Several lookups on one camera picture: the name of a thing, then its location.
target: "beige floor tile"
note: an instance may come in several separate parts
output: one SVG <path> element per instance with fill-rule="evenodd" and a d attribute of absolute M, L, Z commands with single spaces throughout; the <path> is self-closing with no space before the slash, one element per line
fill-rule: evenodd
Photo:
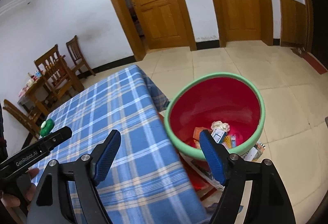
<path fill-rule="evenodd" d="M 276 68 L 268 61 L 247 61 L 235 64 L 240 74 L 255 84 L 258 89 L 287 85 Z"/>
<path fill-rule="evenodd" d="M 300 64 L 300 66 L 302 66 L 302 68 L 306 70 L 312 82 L 315 82 L 317 79 L 320 79 L 320 74 L 305 59 L 302 58 L 301 60 L 299 60 L 298 64 Z"/>
<path fill-rule="evenodd" d="M 192 62 L 194 67 L 201 67 L 210 64 L 232 63 L 232 60 L 224 48 L 211 48 L 193 51 Z"/>
<path fill-rule="evenodd" d="M 202 205 L 204 207 L 209 207 L 210 205 L 217 203 L 220 200 L 222 193 L 223 193 L 222 191 L 217 190 L 210 197 L 207 197 L 205 200 L 203 200 Z"/>
<path fill-rule="evenodd" d="M 162 51 L 156 51 L 156 52 L 151 52 L 151 53 L 147 53 L 144 57 L 143 60 L 146 60 L 146 59 L 155 59 L 155 60 L 159 60 L 159 58 L 161 57 L 162 55 Z"/>
<path fill-rule="evenodd" d="M 312 130 L 269 143 L 272 160 L 296 205 L 321 185 L 317 141 Z"/>
<path fill-rule="evenodd" d="M 227 47 L 250 47 L 250 44 L 248 43 L 248 41 L 230 41 L 227 42 L 226 44 L 226 48 Z"/>
<path fill-rule="evenodd" d="M 261 90 L 265 105 L 265 134 L 268 142 L 310 128 L 306 115 L 288 87 Z"/>
<path fill-rule="evenodd" d="M 320 75 L 313 84 L 317 90 L 328 99 L 328 72 Z"/>
<path fill-rule="evenodd" d="M 327 186 L 321 185 L 309 197 L 293 206 L 296 224 L 306 224 L 312 214 L 316 211 L 327 192 Z"/>
<path fill-rule="evenodd" d="M 94 85 L 95 83 L 97 82 L 100 82 L 102 79 L 105 79 L 107 78 L 108 76 L 116 73 L 116 72 L 119 72 L 120 70 L 126 68 L 126 67 L 129 67 L 131 66 L 133 63 L 131 64 L 127 64 L 127 65 L 123 65 L 123 66 L 120 66 L 120 67 L 117 67 L 117 68 L 113 68 L 113 69 L 109 69 L 109 70 L 106 70 L 104 72 L 99 72 L 96 74 L 96 76 L 89 76 L 87 79 L 85 79 L 82 84 L 85 88 L 88 88 L 92 85 Z"/>
<path fill-rule="evenodd" d="M 290 89 L 307 115 L 311 127 L 325 120 L 328 116 L 328 100 L 314 85 L 291 86 Z"/>
<path fill-rule="evenodd" d="M 201 67 L 194 68 L 195 80 L 198 79 L 199 77 L 215 72 L 231 72 L 235 74 L 240 74 L 236 65 L 233 63 L 203 65 Z"/>
<path fill-rule="evenodd" d="M 303 58 L 297 56 L 291 48 L 289 47 L 280 47 L 279 48 L 281 52 L 284 53 L 284 55 L 286 56 L 286 60 L 295 60 L 295 61 L 300 61 Z"/>
<path fill-rule="evenodd" d="M 267 137 L 266 137 L 266 134 L 265 134 L 265 130 L 264 130 L 264 128 L 263 128 L 263 131 L 262 131 L 262 134 L 261 134 L 261 136 L 260 136 L 259 141 L 260 141 L 261 143 L 263 143 L 263 144 L 265 144 L 265 143 L 268 142 L 268 139 L 267 139 Z"/>
<path fill-rule="evenodd" d="M 157 62 L 156 58 L 151 58 L 136 62 L 135 65 L 138 65 L 148 75 L 154 73 Z"/>
<path fill-rule="evenodd" d="M 301 61 L 274 61 L 271 64 L 279 71 L 289 86 L 313 82 Z"/>
<path fill-rule="evenodd" d="M 243 206 L 242 211 L 237 215 L 235 224 L 243 224 L 247 212 L 249 198 L 251 196 L 252 182 L 246 181 L 243 198 L 241 199 L 241 205 Z"/>
<path fill-rule="evenodd" d="M 166 48 L 162 52 L 163 52 L 163 54 L 167 54 L 167 53 L 178 53 L 178 52 L 190 52 L 190 47 Z"/>
<path fill-rule="evenodd" d="M 262 40 L 248 40 L 246 42 L 251 46 L 267 47 L 266 43 L 264 43 Z"/>
<path fill-rule="evenodd" d="M 301 60 L 301 58 L 295 55 L 289 48 L 284 48 L 280 46 L 263 47 L 260 49 L 260 51 L 270 62 L 280 60 Z"/>
<path fill-rule="evenodd" d="M 234 63 L 246 61 L 267 61 L 259 46 L 237 46 L 226 48 L 227 53 Z"/>
<path fill-rule="evenodd" d="M 194 80 L 192 68 L 168 72 L 155 72 L 151 78 L 155 85 L 169 98 Z"/>
<path fill-rule="evenodd" d="M 156 65 L 155 72 L 167 72 L 187 68 L 192 68 L 191 52 L 163 52 Z"/>
<path fill-rule="evenodd" d="M 328 128 L 325 122 L 312 129 L 318 139 L 318 150 L 322 171 L 322 181 L 328 181 Z"/>

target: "trash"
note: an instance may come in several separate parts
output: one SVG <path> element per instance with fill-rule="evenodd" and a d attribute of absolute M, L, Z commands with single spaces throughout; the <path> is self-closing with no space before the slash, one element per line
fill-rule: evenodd
<path fill-rule="evenodd" d="M 261 142 L 257 142 L 250 151 L 246 152 L 241 158 L 245 161 L 257 161 L 265 150 L 265 145 Z"/>
<path fill-rule="evenodd" d="M 224 137 L 223 142 L 227 145 L 228 149 L 232 148 L 230 135 Z"/>
<path fill-rule="evenodd" d="M 205 127 L 195 127 L 195 129 L 194 129 L 194 134 L 193 134 L 192 137 L 193 137 L 194 139 L 196 139 L 196 140 L 199 141 L 199 134 L 200 134 L 200 132 L 203 131 L 203 130 L 208 130 L 210 133 L 212 133 L 212 130 L 211 130 L 211 129 L 207 129 L 207 128 L 205 128 Z"/>
<path fill-rule="evenodd" d="M 220 128 L 221 130 L 228 133 L 230 131 L 230 126 L 228 123 L 223 123 L 222 121 L 218 120 L 212 123 L 211 129 L 214 130 L 215 128 Z"/>
<path fill-rule="evenodd" d="M 236 136 L 235 135 L 231 135 L 230 136 L 230 139 L 231 139 L 231 147 L 234 148 L 237 146 L 236 144 Z"/>
<path fill-rule="evenodd" d="M 198 140 L 194 139 L 194 143 L 195 143 L 197 149 L 202 150 L 200 148 L 200 144 L 199 144 L 199 141 Z"/>
<path fill-rule="evenodd" d="M 221 127 L 215 127 L 212 132 L 212 137 L 217 144 L 223 142 L 224 137 L 227 135 L 227 132 L 222 130 Z"/>

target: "finger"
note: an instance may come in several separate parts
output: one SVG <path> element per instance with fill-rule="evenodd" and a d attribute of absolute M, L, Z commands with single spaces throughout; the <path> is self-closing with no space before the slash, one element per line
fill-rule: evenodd
<path fill-rule="evenodd" d="M 35 178 L 36 175 L 39 174 L 39 172 L 40 172 L 39 168 L 34 168 L 34 169 L 31 169 L 31 170 L 28 171 L 31 179 Z"/>
<path fill-rule="evenodd" d="M 36 190 L 36 185 L 34 183 L 32 183 L 30 189 L 26 192 L 26 195 L 25 195 L 27 200 L 32 201 L 33 196 L 35 194 L 35 190 Z"/>
<path fill-rule="evenodd" d="M 18 207 L 20 205 L 20 200 L 12 195 L 5 193 L 1 199 L 5 207 Z"/>

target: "handle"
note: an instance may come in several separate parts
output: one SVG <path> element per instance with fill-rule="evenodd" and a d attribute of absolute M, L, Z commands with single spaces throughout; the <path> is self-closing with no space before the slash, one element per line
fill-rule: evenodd
<path fill-rule="evenodd" d="M 117 130 L 112 130 L 106 140 L 96 145 L 91 152 L 91 178 L 95 186 L 105 180 L 120 145 L 121 134 Z"/>

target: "chair backrest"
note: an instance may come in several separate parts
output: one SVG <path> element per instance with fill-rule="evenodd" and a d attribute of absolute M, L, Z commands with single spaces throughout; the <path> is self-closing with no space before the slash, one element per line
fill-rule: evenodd
<path fill-rule="evenodd" d="M 42 77 L 45 78 L 45 83 L 49 89 L 57 94 L 57 88 L 63 83 L 64 80 L 69 80 L 66 64 L 58 51 L 56 44 L 47 53 L 34 61 Z"/>
<path fill-rule="evenodd" d="M 75 35 L 72 40 L 66 43 L 67 50 L 74 61 L 74 63 L 83 58 L 82 52 L 80 50 L 79 42 L 77 40 L 77 36 Z"/>
<path fill-rule="evenodd" d="M 23 112 L 21 112 L 7 99 L 3 101 L 3 109 L 10 113 L 15 119 L 17 119 L 31 134 L 35 134 L 40 131 L 40 127 L 38 127 L 32 120 L 30 120 Z"/>

